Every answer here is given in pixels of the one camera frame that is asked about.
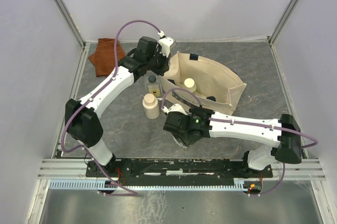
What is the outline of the amber liquid clear bottle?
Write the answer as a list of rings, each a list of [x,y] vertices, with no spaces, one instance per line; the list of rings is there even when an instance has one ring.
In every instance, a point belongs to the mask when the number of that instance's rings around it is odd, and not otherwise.
[[[173,137],[175,143],[176,143],[179,147],[181,147],[183,150],[186,150],[186,149],[189,147],[188,145],[186,145],[186,143],[184,143],[184,141],[183,141],[180,137],[175,136],[175,135],[172,135],[172,137]]]

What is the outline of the pale green lotion bottle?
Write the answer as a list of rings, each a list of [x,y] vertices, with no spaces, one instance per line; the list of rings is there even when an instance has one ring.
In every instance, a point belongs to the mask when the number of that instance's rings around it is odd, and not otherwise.
[[[192,78],[186,78],[183,82],[182,87],[192,93],[196,91],[196,83]]]

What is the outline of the beige pump bottle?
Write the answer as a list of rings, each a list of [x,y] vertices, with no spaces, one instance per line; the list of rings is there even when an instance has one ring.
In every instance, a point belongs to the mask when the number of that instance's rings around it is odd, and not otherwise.
[[[158,100],[153,94],[148,93],[144,95],[142,104],[147,118],[149,119],[158,118],[160,114],[160,110],[158,107]]]

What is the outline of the cream canvas tote bag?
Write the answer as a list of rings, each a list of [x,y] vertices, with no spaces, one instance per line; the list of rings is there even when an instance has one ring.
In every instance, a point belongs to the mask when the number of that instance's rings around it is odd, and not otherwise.
[[[202,107],[227,115],[233,114],[246,88],[240,77],[225,65],[196,54],[177,52],[170,59],[170,69],[161,77],[164,92],[183,88],[186,79],[193,79],[194,95]]]

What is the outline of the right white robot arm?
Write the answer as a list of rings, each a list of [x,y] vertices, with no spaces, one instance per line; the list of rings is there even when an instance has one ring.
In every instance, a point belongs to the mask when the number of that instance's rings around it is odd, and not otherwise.
[[[241,163],[241,171],[247,177],[255,176],[277,161],[286,164],[302,162],[301,130],[292,115],[258,120],[202,107],[193,107],[186,112],[179,104],[162,110],[166,115],[163,129],[183,149],[203,138],[235,138],[259,143],[260,147],[249,151]]]

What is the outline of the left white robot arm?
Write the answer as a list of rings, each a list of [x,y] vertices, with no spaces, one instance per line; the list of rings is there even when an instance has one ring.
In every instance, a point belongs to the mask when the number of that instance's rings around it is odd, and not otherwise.
[[[159,40],[143,36],[137,47],[121,58],[112,73],[80,100],[70,99],[65,106],[65,132],[85,147],[105,177],[116,171],[115,156],[104,143],[100,117],[112,101],[148,71],[164,75],[169,70],[175,39]]]

